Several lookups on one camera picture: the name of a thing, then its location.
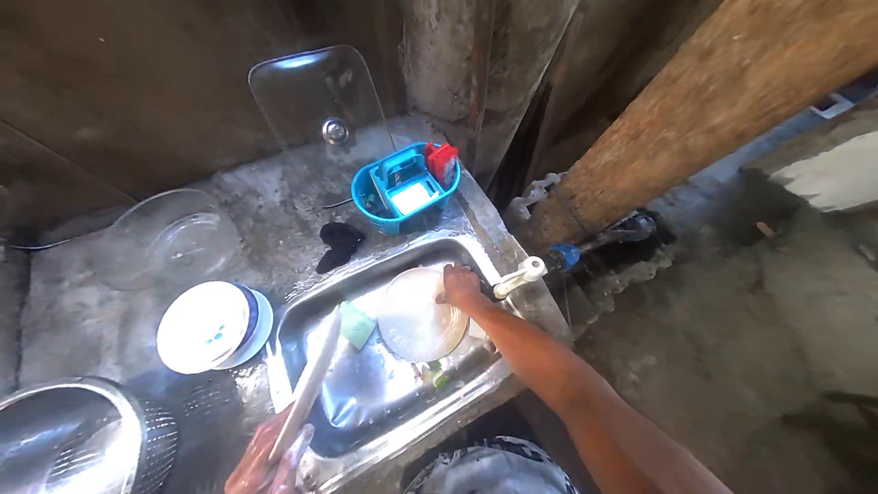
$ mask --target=wooden pole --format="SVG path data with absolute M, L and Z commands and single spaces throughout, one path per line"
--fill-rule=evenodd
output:
M 516 232 L 580 242 L 878 65 L 878 0 L 725 0 Z

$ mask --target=black rag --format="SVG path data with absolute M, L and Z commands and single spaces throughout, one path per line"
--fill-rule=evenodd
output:
M 329 252 L 317 263 L 317 273 L 330 272 L 350 261 L 356 248 L 363 243 L 366 235 L 348 223 L 327 223 L 320 229 L 320 240 L 329 246 Z

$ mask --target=plate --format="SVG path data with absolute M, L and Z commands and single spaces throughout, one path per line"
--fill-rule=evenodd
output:
M 431 362 L 448 355 L 466 331 L 467 317 L 449 304 L 435 303 L 444 291 L 443 272 L 416 267 L 387 285 L 378 330 L 390 350 L 403 360 Z
M 259 308 L 259 316 L 256 319 L 256 328 L 253 330 L 253 334 L 250 338 L 241 343 L 241 346 L 239 346 L 234 353 L 229 355 L 228 359 L 223 360 L 221 364 L 214 367 L 215 369 L 222 370 L 238 367 L 259 353 L 263 346 L 265 346 L 265 342 L 269 339 L 271 326 L 274 325 L 274 312 L 271 310 L 271 303 L 269 302 L 269 299 L 265 298 L 265 295 L 256 290 L 252 288 L 247 288 L 247 290 L 250 290 L 250 292 L 253 293 L 253 296 L 256 297 L 256 303 Z
M 240 288 L 208 281 L 176 298 L 155 335 L 159 357 L 180 374 L 216 367 L 238 348 L 247 332 L 250 304 Z

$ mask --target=green sponge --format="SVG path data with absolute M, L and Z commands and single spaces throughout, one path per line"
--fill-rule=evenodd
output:
M 358 351 L 362 350 L 366 340 L 375 330 L 375 320 L 370 319 L 363 311 L 347 301 L 339 304 L 339 311 L 342 313 L 342 336 Z

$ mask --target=stainless steel sink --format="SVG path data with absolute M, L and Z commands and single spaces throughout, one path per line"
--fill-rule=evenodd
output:
M 397 274 L 454 262 L 469 265 L 489 285 L 500 280 L 474 235 L 430 232 L 344 266 L 280 308 L 267 359 L 275 410 L 291 402 L 292 388 L 323 336 L 326 326 L 321 323 L 338 303 L 350 301 L 376 317 L 385 287 Z M 515 312 L 509 302 L 503 303 Z M 429 364 L 398 359 L 378 330 L 359 352 L 342 339 L 308 418 L 314 440 L 302 469 L 317 491 L 338 490 L 453 418 L 507 376 L 493 345 L 469 331 L 451 354 Z

